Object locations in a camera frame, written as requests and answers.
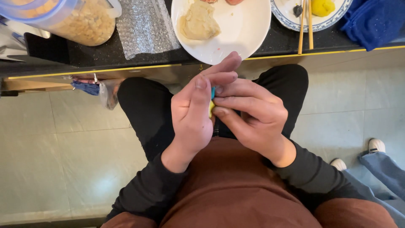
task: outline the black pants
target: black pants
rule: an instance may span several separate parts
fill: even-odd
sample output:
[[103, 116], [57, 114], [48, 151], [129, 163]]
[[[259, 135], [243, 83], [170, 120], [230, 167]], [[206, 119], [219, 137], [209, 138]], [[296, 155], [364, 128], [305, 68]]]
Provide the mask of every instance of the black pants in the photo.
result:
[[[273, 67], [254, 82], [283, 100], [288, 118], [282, 134], [290, 138], [307, 93], [307, 71], [294, 64]], [[175, 136], [170, 108], [172, 96], [162, 84], [142, 77], [125, 79], [118, 90], [118, 101], [148, 161], [163, 152]], [[218, 118], [215, 120], [213, 136], [236, 139]]]

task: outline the brown shirt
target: brown shirt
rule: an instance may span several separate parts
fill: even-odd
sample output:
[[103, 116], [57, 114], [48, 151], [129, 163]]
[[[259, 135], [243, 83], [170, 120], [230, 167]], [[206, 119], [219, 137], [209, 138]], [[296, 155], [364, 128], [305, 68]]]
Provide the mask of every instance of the brown shirt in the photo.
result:
[[[238, 141], [213, 138], [189, 166], [189, 175], [161, 224], [170, 227], [397, 227], [380, 205], [357, 199], [333, 199], [312, 214], [289, 193], [261, 156]], [[121, 213], [103, 228], [157, 225]]]

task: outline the blue jeans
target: blue jeans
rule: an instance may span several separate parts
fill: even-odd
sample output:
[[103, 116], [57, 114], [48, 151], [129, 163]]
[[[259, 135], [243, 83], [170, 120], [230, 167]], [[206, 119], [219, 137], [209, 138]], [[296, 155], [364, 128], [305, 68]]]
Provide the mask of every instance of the blue jeans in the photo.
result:
[[398, 197], [376, 197], [372, 189], [354, 177], [349, 170], [343, 171], [345, 177], [358, 189], [360, 194], [368, 200], [382, 205], [398, 227], [405, 228], [405, 171], [382, 152], [359, 156], [359, 161]]

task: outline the hand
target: hand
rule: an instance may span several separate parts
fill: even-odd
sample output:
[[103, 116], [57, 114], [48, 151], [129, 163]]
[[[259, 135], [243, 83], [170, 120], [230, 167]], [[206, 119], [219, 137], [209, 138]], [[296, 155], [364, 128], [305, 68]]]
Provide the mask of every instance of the hand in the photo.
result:
[[238, 53], [232, 52], [220, 64], [199, 73], [172, 97], [175, 138], [162, 153], [163, 165], [170, 171], [184, 172], [194, 156], [211, 140], [213, 125], [208, 117], [211, 87], [234, 82], [238, 78], [234, 70], [241, 61]]
[[[280, 98], [245, 79], [217, 87], [215, 95], [217, 106], [213, 114], [243, 146], [259, 152], [278, 167], [294, 161], [295, 147], [281, 135], [288, 112]], [[233, 110], [241, 111], [241, 116]]]

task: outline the plastic container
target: plastic container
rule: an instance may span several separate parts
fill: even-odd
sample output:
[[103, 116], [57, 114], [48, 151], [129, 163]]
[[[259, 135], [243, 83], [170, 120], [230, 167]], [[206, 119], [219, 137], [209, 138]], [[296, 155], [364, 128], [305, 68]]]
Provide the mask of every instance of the plastic container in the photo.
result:
[[118, 0], [2, 0], [0, 15], [87, 46], [106, 42], [121, 16]]

